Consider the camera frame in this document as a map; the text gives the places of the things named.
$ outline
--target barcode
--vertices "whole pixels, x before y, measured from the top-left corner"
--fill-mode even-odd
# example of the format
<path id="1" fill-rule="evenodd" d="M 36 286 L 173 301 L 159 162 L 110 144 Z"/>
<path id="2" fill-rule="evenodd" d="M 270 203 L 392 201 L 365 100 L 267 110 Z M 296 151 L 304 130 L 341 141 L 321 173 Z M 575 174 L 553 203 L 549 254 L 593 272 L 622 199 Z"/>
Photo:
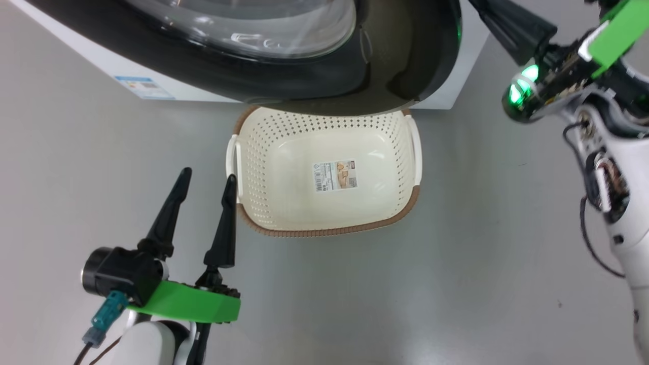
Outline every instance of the barcode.
<path id="1" fill-rule="evenodd" d="M 315 191 L 316 192 L 321 192 L 323 191 L 323 178 L 322 178 L 322 173 L 317 171 L 314 175 L 315 177 Z"/>

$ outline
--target green plastic mount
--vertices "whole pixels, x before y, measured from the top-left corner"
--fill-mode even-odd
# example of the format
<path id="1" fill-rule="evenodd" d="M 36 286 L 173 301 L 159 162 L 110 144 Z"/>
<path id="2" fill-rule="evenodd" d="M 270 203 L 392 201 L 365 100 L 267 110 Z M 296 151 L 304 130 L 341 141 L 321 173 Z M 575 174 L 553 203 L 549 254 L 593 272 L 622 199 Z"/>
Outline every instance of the green plastic mount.
<path id="1" fill-rule="evenodd" d="M 627 0 L 606 14 L 610 21 L 595 38 L 589 52 L 601 67 L 593 78 L 601 76 L 649 29 L 649 0 Z"/>
<path id="2" fill-rule="evenodd" d="M 129 306 L 142 314 L 197 323 L 233 322 L 239 318 L 241 300 L 163 281 L 144 307 Z"/>

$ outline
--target gray floor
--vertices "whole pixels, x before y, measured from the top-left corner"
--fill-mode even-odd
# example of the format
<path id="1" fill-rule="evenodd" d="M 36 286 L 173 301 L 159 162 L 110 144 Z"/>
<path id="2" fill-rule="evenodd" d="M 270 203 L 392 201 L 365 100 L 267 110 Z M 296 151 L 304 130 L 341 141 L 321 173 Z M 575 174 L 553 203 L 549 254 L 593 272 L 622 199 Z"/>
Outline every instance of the gray floor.
<path id="1" fill-rule="evenodd" d="M 7 364 L 70 364 L 101 303 L 79 284 L 84 260 L 134 247 L 184 166 L 169 264 L 178 281 L 201 273 L 244 107 L 141 101 L 15 8 L 0 14 L 0 349 Z M 580 238 L 561 122 L 500 109 L 515 70 L 490 39 L 454 110 L 415 113 L 424 176 L 398 224 L 286 240 L 240 223 L 224 276 L 241 319 L 212 330 L 206 363 L 637 364 L 626 284 Z M 600 219 L 588 224 L 613 260 Z"/>

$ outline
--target laundry basket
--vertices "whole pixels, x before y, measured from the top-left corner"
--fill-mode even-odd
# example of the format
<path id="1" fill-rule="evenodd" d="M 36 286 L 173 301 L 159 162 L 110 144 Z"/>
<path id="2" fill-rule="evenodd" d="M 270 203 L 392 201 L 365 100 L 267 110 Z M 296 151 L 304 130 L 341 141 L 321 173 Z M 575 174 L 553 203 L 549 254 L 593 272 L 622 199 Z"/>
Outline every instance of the laundry basket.
<path id="1" fill-rule="evenodd" d="M 419 195 L 421 142 L 407 110 L 334 118 L 253 107 L 237 122 L 226 159 L 243 219 L 269 236 L 383 227 Z"/>

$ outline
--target cable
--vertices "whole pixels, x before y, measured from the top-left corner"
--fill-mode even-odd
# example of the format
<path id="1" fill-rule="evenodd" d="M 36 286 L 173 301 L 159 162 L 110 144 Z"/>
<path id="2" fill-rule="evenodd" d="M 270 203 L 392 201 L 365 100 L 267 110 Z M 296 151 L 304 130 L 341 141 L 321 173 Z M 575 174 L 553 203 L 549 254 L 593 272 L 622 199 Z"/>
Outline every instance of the cable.
<path id="1" fill-rule="evenodd" d="M 92 347 L 91 343 L 87 343 L 81 352 L 79 353 L 79 356 L 77 356 L 77 359 L 75 360 L 74 365 L 81 365 L 81 362 L 83 361 L 83 358 L 86 357 L 86 354 L 88 353 L 88 350 Z"/>
<path id="2" fill-rule="evenodd" d="M 104 351 L 102 351 L 99 354 L 98 357 L 95 357 L 95 360 L 92 360 L 88 365 L 97 364 L 101 360 L 101 358 L 104 357 L 105 354 L 107 354 L 110 350 L 113 349 L 113 347 L 115 347 L 119 343 L 120 340 L 121 340 L 121 337 L 118 337 L 117 340 L 113 341 L 113 343 L 110 344 L 110 346 L 106 347 L 106 349 Z"/>
<path id="3" fill-rule="evenodd" d="M 593 245 L 591 244 L 590 239 L 588 239 L 588 232 L 586 231 L 586 200 L 587 197 L 583 197 L 582 201 L 579 204 L 579 219 L 580 219 L 580 224 L 582 228 L 582 237 L 583 241 L 586 243 L 586 248 L 588 248 L 588 251 L 591 252 L 591 256 L 595 259 L 595 262 L 597 262 L 603 269 L 608 271 L 610 274 L 612 274 L 615 277 L 619 277 L 621 279 L 624 279 L 626 276 L 623 273 L 620 273 L 619 271 L 615 271 L 614 269 L 611 269 L 610 266 L 608 266 L 600 257 L 597 255 L 595 250 L 593 249 Z"/>
<path id="4" fill-rule="evenodd" d="M 601 210 L 599 204 L 597 203 L 597 197 L 599 193 L 595 190 L 596 187 L 593 186 L 588 180 L 588 174 L 586 174 L 586 166 L 584 166 L 582 157 L 579 154 L 579 150 L 577 149 L 577 146 L 574 143 L 572 143 L 570 138 L 568 138 L 568 132 L 570 130 L 575 129 L 577 127 L 585 127 L 587 125 L 588 123 L 586 122 L 578 122 L 578 123 L 570 124 L 569 126 L 563 129 L 562 135 L 563 135 L 563 140 L 566 142 L 566 144 L 568 144 L 568 146 L 574 153 L 575 158 L 577 159 L 577 165 L 579 165 L 579 171 L 582 173 L 583 187 L 586 189 L 586 196 L 588 197 L 588 202 L 590 202 L 593 208 L 597 210 Z"/>

